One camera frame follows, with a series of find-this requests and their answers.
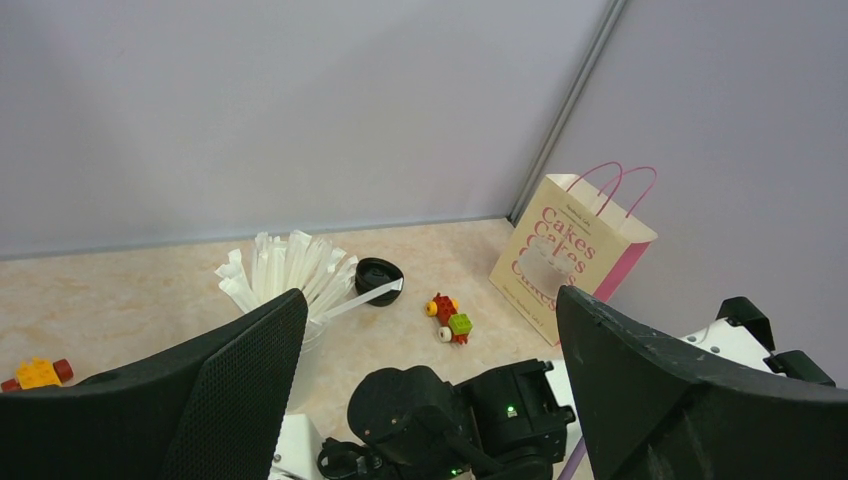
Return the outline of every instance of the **yellow toy block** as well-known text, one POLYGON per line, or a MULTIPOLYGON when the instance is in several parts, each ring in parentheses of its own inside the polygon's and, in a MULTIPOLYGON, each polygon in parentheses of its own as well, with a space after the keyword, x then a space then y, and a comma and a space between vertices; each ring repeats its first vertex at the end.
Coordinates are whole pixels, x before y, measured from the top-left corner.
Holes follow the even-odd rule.
POLYGON ((56 370, 53 369, 53 364, 50 360, 43 358, 33 357, 32 363, 21 362, 20 368, 15 371, 15 376, 24 390, 47 385, 62 386, 56 370))

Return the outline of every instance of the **white toy wheel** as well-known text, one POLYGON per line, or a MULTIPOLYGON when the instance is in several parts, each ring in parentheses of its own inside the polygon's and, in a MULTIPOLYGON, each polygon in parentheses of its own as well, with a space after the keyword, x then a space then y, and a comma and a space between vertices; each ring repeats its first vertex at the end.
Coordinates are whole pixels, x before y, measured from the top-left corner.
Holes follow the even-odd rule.
POLYGON ((448 327, 439 327, 439 341, 449 343, 453 338, 453 332, 448 327))

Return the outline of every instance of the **table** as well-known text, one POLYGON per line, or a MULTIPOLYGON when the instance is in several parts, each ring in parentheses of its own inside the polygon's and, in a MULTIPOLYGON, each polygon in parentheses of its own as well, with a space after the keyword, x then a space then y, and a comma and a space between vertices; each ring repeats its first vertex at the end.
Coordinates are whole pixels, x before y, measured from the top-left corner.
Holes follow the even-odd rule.
MULTIPOLYGON (((323 235, 359 258, 395 263, 406 280, 394 304, 334 322, 314 393, 298 411, 321 435, 356 440, 347 403, 373 370, 424 364, 458 383, 503 364, 561 358, 488 281, 511 233, 499 219, 323 235), (457 298, 474 322, 468 345, 438 342, 437 322, 424 314, 436 292, 457 298)), ((0 262, 0 368, 10 376, 23 359, 65 357, 79 380, 233 320, 240 312, 213 272, 234 248, 247 254, 252 241, 0 262)), ((576 478, 592 478, 587 461, 576 478)))

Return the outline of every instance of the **toy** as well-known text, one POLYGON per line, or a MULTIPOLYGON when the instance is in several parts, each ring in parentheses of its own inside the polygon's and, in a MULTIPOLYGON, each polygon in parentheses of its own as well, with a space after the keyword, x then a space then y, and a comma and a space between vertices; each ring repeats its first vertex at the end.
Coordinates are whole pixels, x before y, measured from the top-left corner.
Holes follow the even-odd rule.
POLYGON ((440 293, 427 302, 425 307, 428 317, 438 317, 439 340, 442 343, 456 342, 460 345, 468 343, 468 334, 471 333, 471 320, 468 315, 459 313, 459 302, 455 298, 448 298, 440 293))
POLYGON ((21 366, 15 371, 15 378, 0 383, 0 391, 12 392, 47 385, 61 386, 72 378, 74 371, 64 358, 51 364, 50 360, 33 357, 32 363, 21 362, 21 366))

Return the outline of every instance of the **shopping bag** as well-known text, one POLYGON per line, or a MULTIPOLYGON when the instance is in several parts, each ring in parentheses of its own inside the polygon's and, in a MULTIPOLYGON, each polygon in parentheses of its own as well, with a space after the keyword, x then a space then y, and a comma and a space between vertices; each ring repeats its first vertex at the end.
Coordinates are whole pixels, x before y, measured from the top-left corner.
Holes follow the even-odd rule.
POLYGON ((489 280, 551 345, 559 341, 559 286, 574 285, 607 301, 656 240, 657 233, 632 214, 655 182, 653 167, 625 171, 618 162, 542 180, 489 280), (612 166, 618 172, 600 189, 584 179, 612 166), (625 177, 640 170, 653 172, 653 182, 625 209, 613 197, 625 177))

